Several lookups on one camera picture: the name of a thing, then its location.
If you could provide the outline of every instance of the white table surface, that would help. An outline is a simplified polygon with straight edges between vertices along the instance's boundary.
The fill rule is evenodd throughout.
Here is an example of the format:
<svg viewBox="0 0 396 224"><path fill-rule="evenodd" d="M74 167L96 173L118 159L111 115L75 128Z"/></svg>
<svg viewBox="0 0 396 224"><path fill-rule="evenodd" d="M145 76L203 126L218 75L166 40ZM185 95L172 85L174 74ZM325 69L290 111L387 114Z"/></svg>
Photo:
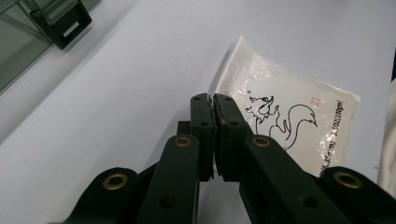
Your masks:
<svg viewBox="0 0 396 224"><path fill-rule="evenodd" d="M104 170L156 162L240 35L361 96L346 166L376 181L396 1L103 1L91 15L73 48L51 48L0 96L0 223L62 221ZM217 178L200 193L199 223L249 223L237 184Z"/></svg>

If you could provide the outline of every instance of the screw hole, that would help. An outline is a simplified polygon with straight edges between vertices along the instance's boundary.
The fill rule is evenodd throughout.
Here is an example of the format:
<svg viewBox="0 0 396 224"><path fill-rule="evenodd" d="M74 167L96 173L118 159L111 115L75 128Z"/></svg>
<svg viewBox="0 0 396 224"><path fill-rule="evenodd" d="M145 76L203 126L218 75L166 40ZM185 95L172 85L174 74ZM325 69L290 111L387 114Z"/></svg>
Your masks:
<svg viewBox="0 0 396 224"><path fill-rule="evenodd" d="M115 173L109 175L103 181L103 187L108 190L120 189L128 182L128 176L123 173Z"/></svg>

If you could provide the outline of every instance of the plastic bag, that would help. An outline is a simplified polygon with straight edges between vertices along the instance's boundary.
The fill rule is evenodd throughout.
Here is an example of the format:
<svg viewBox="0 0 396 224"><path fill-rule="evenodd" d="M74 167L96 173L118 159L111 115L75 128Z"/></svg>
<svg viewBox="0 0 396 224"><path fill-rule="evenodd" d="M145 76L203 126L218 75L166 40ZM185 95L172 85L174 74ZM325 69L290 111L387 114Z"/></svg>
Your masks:
<svg viewBox="0 0 396 224"><path fill-rule="evenodd" d="M233 97L253 132L274 138L306 172L344 164L359 96L265 60L242 36L216 92Z"/></svg>

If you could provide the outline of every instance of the black metal bracket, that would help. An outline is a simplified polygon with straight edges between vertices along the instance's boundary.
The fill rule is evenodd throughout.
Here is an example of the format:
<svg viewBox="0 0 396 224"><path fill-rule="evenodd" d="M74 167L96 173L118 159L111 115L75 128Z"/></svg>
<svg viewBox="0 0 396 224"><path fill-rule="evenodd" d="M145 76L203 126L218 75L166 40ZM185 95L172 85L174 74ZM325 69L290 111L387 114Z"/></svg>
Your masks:
<svg viewBox="0 0 396 224"><path fill-rule="evenodd" d="M64 49L92 22L80 0L53 24L49 24L38 10L31 11L30 16L59 49Z"/></svg>
<svg viewBox="0 0 396 224"><path fill-rule="evenodd" d="M214 152L254 224L396 223L396 201L367 177L344 167L307 174L274 139L252 133L232 98L205 93L191 98L191 121L179 122L158 164L100 174L64 223L196 223Z"/></svg>

